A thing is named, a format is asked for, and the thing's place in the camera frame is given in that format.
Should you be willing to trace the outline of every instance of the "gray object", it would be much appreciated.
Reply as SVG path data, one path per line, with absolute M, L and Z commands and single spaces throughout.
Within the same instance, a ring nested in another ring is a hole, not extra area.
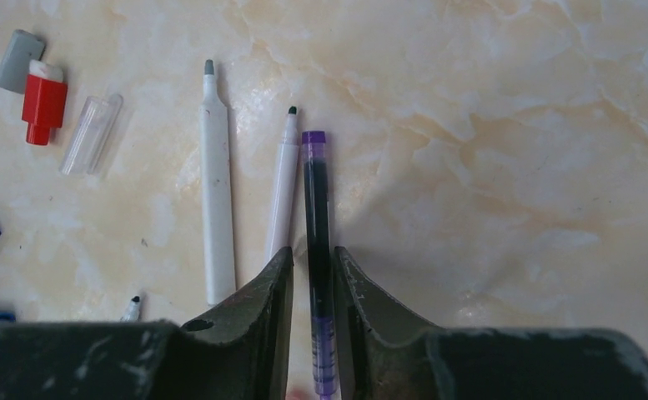
M 0 88 L 24 94 L 29 62 L 41 59 L 46 44 L 29 32 L 16 29 L 0 62 Z

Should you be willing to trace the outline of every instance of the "beige marble tabletop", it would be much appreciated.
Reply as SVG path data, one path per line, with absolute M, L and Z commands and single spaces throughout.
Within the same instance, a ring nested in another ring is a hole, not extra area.
M 443 326 L 608 327 L 648 353 L 648 2 L 0 2 L 65 68 L 63 128 L 24 142 L 0 89 L 0 303 L 33 320 L 204 311 L 198 104 L 231 107 L 239 286 L 263 265 L 290 105 L 329 132 L 334 243 Z M 96 177 L 58 165 L 86 96 L 123 112 Z M 297 195 L 291 385 L 311 387 Z

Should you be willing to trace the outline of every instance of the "pen tip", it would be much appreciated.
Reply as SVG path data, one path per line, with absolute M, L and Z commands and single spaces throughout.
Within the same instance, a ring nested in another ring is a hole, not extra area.
M 213 60 L 206 60 L 206 66 L 203 68 L 204 75 L 213 75 Z

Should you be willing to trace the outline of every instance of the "marker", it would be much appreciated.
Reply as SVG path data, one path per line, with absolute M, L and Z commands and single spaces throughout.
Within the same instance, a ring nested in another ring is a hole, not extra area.
M 289 218 L 292 215 L 294 180 L 297 176 L 299 145 L 297 145 L 297 108 L 292 106 L 287 113 L 282 141 L 277 152 L 277 166 L 274 169 L 272 207 L 269 211 L 269 228 L 264 246 L 264 264 L 274 257 L 280 248 L 289 245 Z
M 203 69 L 201 195 L 206 300 L 210 307 L 235 293 L 233 206 L 230 202 L 228 109 L 218 97 L 213 60 Z
M 139 313 L 142 301 L 139 299 L 139 296 L 132 297 L 132 300 L 129 301 L 127 305 L 127 310 L 125 314 L 120 318 L 121 323 L 135 323 L 139 321 Z
M 329 180 L 326 174 L 326 134 L 302 133 L 306 244 L 309 256 L 311 347 L 314 390 L 322 400 L 336 392 L 333 270 L 329 247 Z

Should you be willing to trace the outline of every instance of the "red and white object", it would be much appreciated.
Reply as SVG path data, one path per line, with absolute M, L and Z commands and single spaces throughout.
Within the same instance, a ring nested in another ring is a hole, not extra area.
M 68 85 L 63 83 L 63 71 L 45 62 L 32 60 L 27 75 L 22 119 L 29 123 L 27 143 L 46 146 L 52 128 L 63 125 Z

